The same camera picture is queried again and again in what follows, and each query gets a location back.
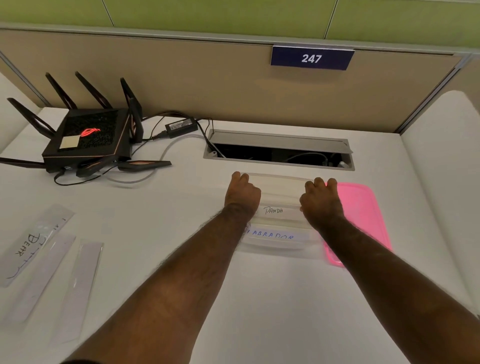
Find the forearm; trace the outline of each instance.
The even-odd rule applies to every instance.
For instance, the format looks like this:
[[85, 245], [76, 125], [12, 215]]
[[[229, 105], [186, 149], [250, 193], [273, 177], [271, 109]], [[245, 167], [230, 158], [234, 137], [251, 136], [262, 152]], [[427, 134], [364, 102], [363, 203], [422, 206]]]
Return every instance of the forearm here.
[[179, 247], [69, 359], [188, 363], [248, 217], [229, 205]]
[[480, 322], [467, 309], [344, 218], [318, 230], [412, 363], [480, 362]]

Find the black router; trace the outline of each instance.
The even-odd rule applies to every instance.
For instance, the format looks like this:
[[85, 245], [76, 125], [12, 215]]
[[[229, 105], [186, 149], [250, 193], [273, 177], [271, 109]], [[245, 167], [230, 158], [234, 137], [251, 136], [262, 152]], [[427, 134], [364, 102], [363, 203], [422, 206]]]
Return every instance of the black router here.
[[127, 109], [115, 109], [79, 72], [75, 75], [103, 109], [78, 109], [55, 79], [47, 79], [69, 109], [58, 130], [54, 130], [14, 98], [10, 103], [42, 135], [50, 139], [42, 153], [42, 162], [0, 158], [0, 163], [25, 168], [46, 169], [49, 173], [76, 170], [78, 177], [88, 177], [103, 167], [114, 164], [123, 171], [142, 171], [169, 166], [169, 161], [135, 160], [132, 145], [143, 140], [142, 106], [125, 79], [120, 83], [127, 100]]

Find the desk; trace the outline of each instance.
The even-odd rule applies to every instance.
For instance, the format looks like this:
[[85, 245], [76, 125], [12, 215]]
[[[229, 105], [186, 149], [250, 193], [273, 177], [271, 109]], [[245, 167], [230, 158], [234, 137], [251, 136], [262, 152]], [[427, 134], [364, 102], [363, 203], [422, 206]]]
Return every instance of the desk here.
[[[64, 109], [39, 116], [56, 127]], [[146, 121], [145, 132], [156, 119]], [[163, 123], [173, 121], [165, 118]], [[375, 193], [393, 250], [473, 307], [400, 136], [344, 130], [216, 121], [215, 127], [260, 133], [347, 138], [355, 171], [203, 159], [198, 138], [167, 154], [172, 167], [141, 184], [98, 179], [62, 187], [42, 170], [0, 165], [0, 253], [43, 209], [60, 203], [76, 212], [64, 231], [77, 235], [25, 327], [0, 330], [4, 364], [55, 364], [92, 334], [167, 255], [223, 204], [236, 170], [365, 184]], [[150, 142], [135, 157], [156, 159], [169, 140]], [[27, 126], [3, 157], [41, 160], [46, 138]], [[118, 178], [136, 179], [112, 173]], [[49, 346], [80, 238], [105, 243], [80, 341]], [[41, 257], [8, 288], [0, 314], [15, 299]], [[323, 260], [236, 252], [193, 350], [193, 364], [406, 364], [350, 274]]]

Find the pink plastic lid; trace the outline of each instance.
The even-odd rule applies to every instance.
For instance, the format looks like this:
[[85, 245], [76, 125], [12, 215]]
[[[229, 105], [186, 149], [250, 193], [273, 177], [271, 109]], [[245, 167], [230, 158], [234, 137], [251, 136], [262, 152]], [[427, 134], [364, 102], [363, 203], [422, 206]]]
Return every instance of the pink plastic lid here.
[[[373, 191], [363, 184], [339, 183], [338, 196], [342, 201], [345, 217], [357, 228], [392, 250], [384, 219]], [[343, 267], [340, 259], [326, 242], [324, 242], [324, 248], [328, 261], [334, 266]]]

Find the hand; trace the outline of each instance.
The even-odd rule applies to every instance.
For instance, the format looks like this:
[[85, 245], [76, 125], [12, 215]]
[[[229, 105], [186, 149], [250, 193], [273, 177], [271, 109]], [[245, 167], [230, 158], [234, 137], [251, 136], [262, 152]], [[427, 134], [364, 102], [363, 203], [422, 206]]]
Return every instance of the hand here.
[[225, 207], [229, 205], [240, 206], [246, 212], [248, 221], [250, 221], [257, 212], [262, 191], [248, 183], [248, 178], [249, 176], [246, 173], [241, 176], [240, 172], [232, 174], [232, 180], [225, 195]]
[[345, 219], [334, 178], [328, 180], [327, 186], [320, 177], [305, 183], [300, 204], [300, 210], [314, 229], [319, 230], [338, 218]]

